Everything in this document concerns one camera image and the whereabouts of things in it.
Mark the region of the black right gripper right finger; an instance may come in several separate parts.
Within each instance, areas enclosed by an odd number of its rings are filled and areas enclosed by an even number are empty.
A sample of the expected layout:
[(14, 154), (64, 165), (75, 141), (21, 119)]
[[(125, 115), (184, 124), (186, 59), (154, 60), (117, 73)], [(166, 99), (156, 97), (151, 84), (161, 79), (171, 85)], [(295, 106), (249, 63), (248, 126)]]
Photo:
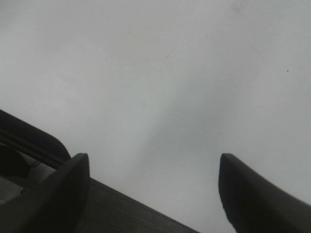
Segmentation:
[(233, 154), (220, 157), (218, 190), (238, 233), (309, 233), (311, 206), (275, 186)]

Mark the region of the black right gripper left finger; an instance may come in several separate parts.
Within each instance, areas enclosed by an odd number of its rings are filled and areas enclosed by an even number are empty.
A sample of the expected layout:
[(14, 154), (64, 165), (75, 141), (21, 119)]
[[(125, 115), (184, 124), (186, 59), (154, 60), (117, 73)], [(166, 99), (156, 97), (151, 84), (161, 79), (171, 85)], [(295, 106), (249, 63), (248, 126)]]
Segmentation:
[(2, 233), (73, 233), (90, 187), (89, 158), (79, 153), (33, 189), (0, 207)]

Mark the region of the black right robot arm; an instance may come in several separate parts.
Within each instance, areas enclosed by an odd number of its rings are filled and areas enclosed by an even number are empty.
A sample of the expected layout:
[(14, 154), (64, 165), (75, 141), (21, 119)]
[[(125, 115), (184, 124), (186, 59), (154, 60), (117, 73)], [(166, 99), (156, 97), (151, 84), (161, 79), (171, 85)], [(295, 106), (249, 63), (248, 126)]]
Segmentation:
[[(86, 153), (70, 156), (52, 135), (0, 113), (0, 175), (27, 179), (29, 156), (54, 172), (0, 203), (3, 233), (190, 233), (186, 225), (92, 179)], [(220, 158), (218, 190), (238, 233), (308, 233), (311, 207), (235, 155)]]

